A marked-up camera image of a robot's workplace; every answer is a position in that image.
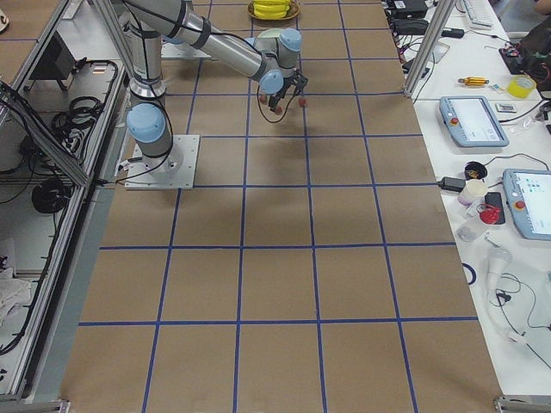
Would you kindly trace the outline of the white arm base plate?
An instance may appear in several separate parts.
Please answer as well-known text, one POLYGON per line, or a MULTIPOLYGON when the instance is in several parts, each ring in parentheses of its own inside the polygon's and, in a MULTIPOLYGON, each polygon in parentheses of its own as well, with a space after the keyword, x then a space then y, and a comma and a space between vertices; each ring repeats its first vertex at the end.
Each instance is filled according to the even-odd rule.
POLYGON ((139 161, 129 164, 124 186, 132 190, 192 189, 199 147, 199 135, 176 134, 168 158, 153 159, 143 157, 135 144, 133 157, 139 157, 139 161))

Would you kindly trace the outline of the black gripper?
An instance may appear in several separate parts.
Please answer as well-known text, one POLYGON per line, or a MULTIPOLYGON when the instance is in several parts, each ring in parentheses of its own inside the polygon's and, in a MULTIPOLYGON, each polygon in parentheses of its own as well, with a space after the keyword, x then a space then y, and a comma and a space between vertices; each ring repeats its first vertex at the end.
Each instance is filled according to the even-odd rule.
POLYGON ((290 77, 284 77, 282 88, 274 96, 269 97, 269 107, 279 108, 280 100, 285 98, 290 89, 293 89, 292 98, 305 100, 304 89, 307 84, 308 78, 302 72, 294 72, 290 77))

